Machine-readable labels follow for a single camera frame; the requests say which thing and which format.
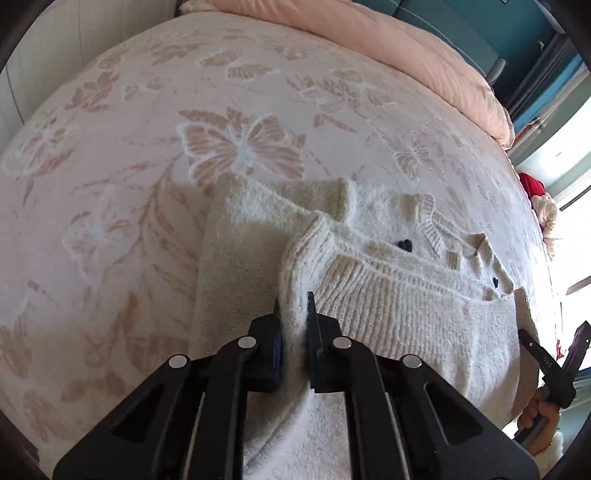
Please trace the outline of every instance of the human hand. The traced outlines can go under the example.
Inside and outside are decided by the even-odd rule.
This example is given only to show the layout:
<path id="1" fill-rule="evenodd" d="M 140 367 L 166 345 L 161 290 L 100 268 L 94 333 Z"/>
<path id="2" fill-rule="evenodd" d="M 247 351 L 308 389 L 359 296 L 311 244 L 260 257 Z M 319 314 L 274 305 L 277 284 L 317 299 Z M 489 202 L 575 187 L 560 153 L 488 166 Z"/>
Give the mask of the human hand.
<path id="1" fill-rule="evenodd" d="M 538 401 L 540 393 L 541 391 L 538 389 L 517 419 L 517 428 L 519 430 L 531 428 L 534 424 L 534 418 L 538 414 L 548 419 L 546 426 L 527 447 L 527 451 L 532 455 L 537 455 L 550 446 L 558 429 L 558 422 L 560 421 L 560 407 L 552 402 Z"/>

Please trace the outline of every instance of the sweater sleeve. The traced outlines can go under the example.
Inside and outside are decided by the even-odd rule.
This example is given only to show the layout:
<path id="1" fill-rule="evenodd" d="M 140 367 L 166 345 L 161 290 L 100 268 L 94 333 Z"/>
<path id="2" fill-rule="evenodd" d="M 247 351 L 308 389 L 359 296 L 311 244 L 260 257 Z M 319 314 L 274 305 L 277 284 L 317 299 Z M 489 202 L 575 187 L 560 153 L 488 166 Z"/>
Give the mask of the sweater sleeve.
<path id="1" fill-rule="evenodd" d="M 560 457 L 562 457 L 562 444 L 562 433 L 556 432 L 548 448 L 534 457 L 535 464 L 540 471 L 540 478 L 544 478 L 556 462 L 560 460 Z"/>

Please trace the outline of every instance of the bedspread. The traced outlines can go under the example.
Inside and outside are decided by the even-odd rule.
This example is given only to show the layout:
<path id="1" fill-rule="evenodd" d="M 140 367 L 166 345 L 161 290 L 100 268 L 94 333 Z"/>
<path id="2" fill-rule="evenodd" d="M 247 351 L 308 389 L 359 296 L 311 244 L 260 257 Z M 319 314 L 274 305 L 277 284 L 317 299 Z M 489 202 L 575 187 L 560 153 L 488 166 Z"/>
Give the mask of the bedspread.
<path id="1" fill-rule="evenodd" d="M 406 74 L 308 33 L 215 12 L 159 25 L 63 85 L 0 164 L 0 408 L 47 473 L 187 351 L 226 170 L 433 194 L 487 234 L 555 342 L 540 230 L 498 143 Z"/>

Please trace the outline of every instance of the white sweater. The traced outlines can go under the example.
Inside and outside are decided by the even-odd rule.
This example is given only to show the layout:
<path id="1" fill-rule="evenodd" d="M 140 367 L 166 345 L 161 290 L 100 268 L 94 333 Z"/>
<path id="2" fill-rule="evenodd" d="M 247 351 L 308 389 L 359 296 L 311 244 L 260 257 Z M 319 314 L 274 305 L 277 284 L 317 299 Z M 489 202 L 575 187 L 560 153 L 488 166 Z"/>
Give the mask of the white sweater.
<path id="1" fill-rule="evenodd" d="M 275 192 L 236 175 L 218 183 L 206 226 L 190 338 L 191 356 L 214 353 L 244 335 L 250 320 L 271 311 L 279 296 L 285 382 L 274 395 L 249 397 L 247 475 L 349 475 L 339 395 L 314 395 L 301 369 L 307 290 L 316 292 L 321 313 L 342 321 L 346 335 L 380 355 L 422 356 L 497 425 L 521 411 L 535 389 L 537 366 L 530 368 L 526 362 L 524 369 L 517 327 L 533 335 L 535 328 L 522 290 L 504 294 L 491 285 L 491 271 L 499 280 L 504 272 L 492 250 L 487 268 L 473 269 L 469 257 L 486 250 L 470 250 L 470 238 L 455 235 L 455 228 L 446 229 L 430 196 L 384 191 L 377 201 L 369 188 L 344 181 L 270 188 Z M 357 199 L 373 195 L 373 200 L 352 203 L 351 192 Z M 303 206 L 320 208 L 347 224 Z M 425 211 L 427 215 L 417 214 Z M 430 230 L 415 221 L 429 217 L 446 245 L 463 246 L 456 252 L 458 262 L 450 264 L 453 255 L 447 246 L 431 248 L 425 234 Z M 393 244 L 410 238 L 413 253 L 379 241 L 383 238 Z M 503 279 L 505 288 L 510 282 Z"/>

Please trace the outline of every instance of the metal screw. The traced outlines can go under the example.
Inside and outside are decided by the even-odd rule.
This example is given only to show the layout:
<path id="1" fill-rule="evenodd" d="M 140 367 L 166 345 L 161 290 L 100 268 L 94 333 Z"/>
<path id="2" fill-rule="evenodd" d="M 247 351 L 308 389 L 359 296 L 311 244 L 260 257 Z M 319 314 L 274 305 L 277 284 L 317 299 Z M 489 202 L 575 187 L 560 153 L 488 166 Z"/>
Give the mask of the metal screw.
<path id="1" fill-rule="evenodd" d="M 335 348 L 346 349 L 351 346 L 351 340 L 347 337 L 337 337 L 333 340 Z"/>
<path id="2" fill-rule="evenodd" d="M 169 366 L 172 368 L 182 368 L 187 365 L 187 357 L 184 355 L 175 355 L 168 360 Z"/>
<path id="3" fill-rule="evenodd" d="M 404 355 L 402 363 L 407 368 L 418 368 L 423 364 L 423 361 L 416 355 Z"/>
<path id="4" fill-rule="evenodd" d="M 238 346 L 240 348 L 252 348 L 256 345 L 256 339 L 254 337 L 242 337 L 238 340 Z"/>

